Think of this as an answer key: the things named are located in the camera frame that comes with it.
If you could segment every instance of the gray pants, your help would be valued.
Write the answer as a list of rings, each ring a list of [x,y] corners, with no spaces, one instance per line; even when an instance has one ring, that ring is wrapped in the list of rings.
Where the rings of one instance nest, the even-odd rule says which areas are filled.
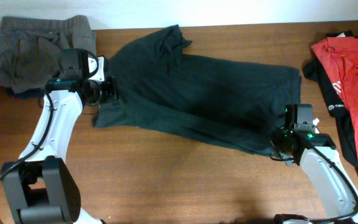
[[[96,55],[96,33],[86,16],[64,21],[3,17],[0,26],[0,85],[14,93],[44,86],[60,69],[62,49]]]

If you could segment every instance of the clothing pile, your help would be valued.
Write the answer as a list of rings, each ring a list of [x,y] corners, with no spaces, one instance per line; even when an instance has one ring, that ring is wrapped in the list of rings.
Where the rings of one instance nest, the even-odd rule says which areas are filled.
[[[329,113],[336,118],[344,156],[357,167],[358,38],[351,32],[332,36],[312,46],[318,61],[303,71],[306,78],[319,82]]]
[[[44,86],[60,69],[62,49],[96,54],[88,18],[64,21],[3,17],[0,26],[0,85],[15,94]]]
[[[300,71],[183,54],[190,44],[171,26],[123,47],[106,74],[117,78],[120,99],[101,105],[94,126],[138,126],[268,156],[274,119],[300,103]]]

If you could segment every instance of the wooden table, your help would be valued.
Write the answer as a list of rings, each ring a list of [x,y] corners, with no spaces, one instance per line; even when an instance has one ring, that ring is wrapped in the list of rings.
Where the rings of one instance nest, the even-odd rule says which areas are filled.
[[[182,28],[193,40],[186,54],[301,68],[310,47],[326,32],[358,22],[322,22]],[[158,29],[99,30],[98,55],[114,55],[130,41]],[[311,103],[319,128],[339,145],[318,84],[302,80],[302,103]],[[37,101],[13,99],[0,88],[0,168],[14,161],[34,132]],[[358,188],[354,168],[345,170]],[[81,115],[68,147],[67,166],[82,206],[107,223],[255,223],[276,213],[325,216],[314,187],[298,166],[133,127],[93,129]],[[0,216],[12,223],[0,186]]]

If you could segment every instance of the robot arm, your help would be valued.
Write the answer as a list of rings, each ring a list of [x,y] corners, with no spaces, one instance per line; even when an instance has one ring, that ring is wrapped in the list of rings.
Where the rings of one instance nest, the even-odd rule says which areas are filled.
[[[286,158],[287,165],[296,163],[308,175],[329,217],[321,223],[358,223],[358,191],[346,174],[332,139],[318,133],[313,124],[311,105],[287,105],[285,111],[285,124],[272,134],[272,144],[279,157]],[[296,215],[276,215],[275,221],[311,223]]]
[[[81,208],[80,191],[65,161],[71,132],[84,105],[116,100],[116,81],[104,77],[107,70],[104,57],[88,58],[89,52],[77,49],[62,53],[63,70],[48,82],[41,117],[19,157],[25,161],[2,180],[15,223],[105,223]],[[47,128],[51,112],[52,122]],[[39,142],[42,142],[39,149],[32,152]],[[13,164],[5,163],[1,173]],[[31,189],[30,185],[40,180],[45,188]]]

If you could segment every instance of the printed logo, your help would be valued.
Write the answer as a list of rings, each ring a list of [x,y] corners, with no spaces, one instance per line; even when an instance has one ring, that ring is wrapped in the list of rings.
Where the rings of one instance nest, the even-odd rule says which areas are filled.
[[[341,92],[341,82],[338,81],[336,83],[333,83],[333,87],[334,87],[334,90],[336,91],[336,93],[339,95]]]
[[[344,107],[345,105],[329,105],[328,106],[328,110],[333,110],[333,109],[335,109],[335,107]]]

